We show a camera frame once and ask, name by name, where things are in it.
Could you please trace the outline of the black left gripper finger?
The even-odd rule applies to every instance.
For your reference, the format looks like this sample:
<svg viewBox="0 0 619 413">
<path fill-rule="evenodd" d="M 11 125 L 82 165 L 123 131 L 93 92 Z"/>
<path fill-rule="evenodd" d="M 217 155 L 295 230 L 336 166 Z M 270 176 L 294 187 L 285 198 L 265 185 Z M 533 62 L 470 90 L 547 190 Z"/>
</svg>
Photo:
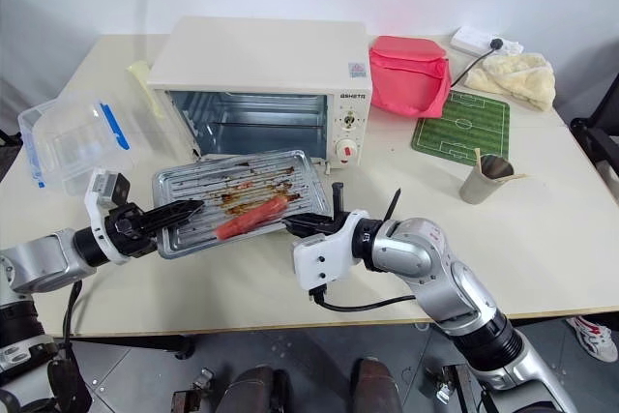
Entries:
<svg viewBox="0 0 619 413">
<path fill-rule="evenodd" d="M 187 222 L 203 206 L 203 200 L 187 199 L 157 207 L 143 215 L 143 230 L 158 231 Z"/>
</svg>

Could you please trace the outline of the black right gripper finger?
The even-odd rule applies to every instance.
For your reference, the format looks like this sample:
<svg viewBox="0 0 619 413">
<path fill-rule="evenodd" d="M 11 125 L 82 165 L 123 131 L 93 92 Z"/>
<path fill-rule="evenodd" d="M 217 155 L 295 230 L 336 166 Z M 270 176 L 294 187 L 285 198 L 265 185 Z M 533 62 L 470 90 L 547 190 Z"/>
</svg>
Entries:
<svg viewBox="0 0 619 413">
<path fill-rule="evenodd" d="M 281 219 L 285 229 L 290 234 L 299 237 L 306 238 L 315 233 L 315 214 L 295 214 L 286 216 Z"/>
</svg>

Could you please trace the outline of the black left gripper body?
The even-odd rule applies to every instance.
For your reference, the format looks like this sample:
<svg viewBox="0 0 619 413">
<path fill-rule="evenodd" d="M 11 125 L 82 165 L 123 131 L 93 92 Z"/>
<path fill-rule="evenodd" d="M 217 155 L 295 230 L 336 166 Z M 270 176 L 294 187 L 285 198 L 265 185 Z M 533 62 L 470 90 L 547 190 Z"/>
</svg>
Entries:
<svg viewBox="0 0 619 413">
<path fill-rule="evenodd" d="M 157 249 L 154 224 L 160 217 L 159 208 L 144 211 L 136 203 L 126 203 L 108 212 L 106 232 L 122 255 L 139 258 Z"/>
</svg>

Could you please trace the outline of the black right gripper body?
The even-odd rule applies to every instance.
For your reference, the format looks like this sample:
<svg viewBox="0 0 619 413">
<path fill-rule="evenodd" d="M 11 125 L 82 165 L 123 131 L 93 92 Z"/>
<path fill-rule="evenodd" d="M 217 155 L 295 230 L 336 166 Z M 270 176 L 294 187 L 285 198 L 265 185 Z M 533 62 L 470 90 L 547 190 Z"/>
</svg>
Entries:
<svg viewBox="0 0 619 413">
<path fill-rule="evenodd" d="M 314 228 L 316 232 L 332 235 L 343 227 L 346 221 L 346 211 L 343 209 L 343 189 L 343 182 L 332 184 L 333 215 L 331 217 L 315 215 Z"/>
</svg>

